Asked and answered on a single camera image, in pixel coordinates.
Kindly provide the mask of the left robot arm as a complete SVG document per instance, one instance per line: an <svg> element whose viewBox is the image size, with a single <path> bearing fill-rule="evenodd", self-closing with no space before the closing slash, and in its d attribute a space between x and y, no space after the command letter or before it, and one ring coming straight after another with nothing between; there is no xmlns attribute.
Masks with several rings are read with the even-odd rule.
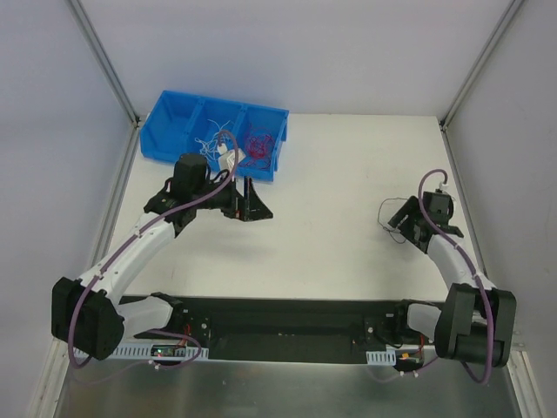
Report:
<svg viewBox="0 0 557 418"><path fill-rule="evenodd" d="M244 179L239 192L235 174L244 159L229 151L216 175L196 153L178 158L173 174L144 206L136 224L118 247L75 279L61 278L52 288L50 329L53 337L95 360L108 358L119 343L141 333L178 337L186 324L185 306L165 293L130 303L121 299L147 263L169 245L202 210L218 210L242 222L271 219L271 210Z"/></svg>

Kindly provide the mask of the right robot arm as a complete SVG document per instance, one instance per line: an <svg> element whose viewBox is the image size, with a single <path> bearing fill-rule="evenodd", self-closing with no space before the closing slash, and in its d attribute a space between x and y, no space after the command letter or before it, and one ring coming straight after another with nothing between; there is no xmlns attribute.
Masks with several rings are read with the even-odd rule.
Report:
<svg viewBox="0 0 557 418"><path fill-rule="evenodd" d="M492 367L507 364L517 302L497 288L466 258L464 234L449 224L452 197L436 190L412 196L388 225L425 254L438 268L448 294L438 307L431 302L402 300L392 321L393 337L412 343L422 334L440 358Z"/></svg>

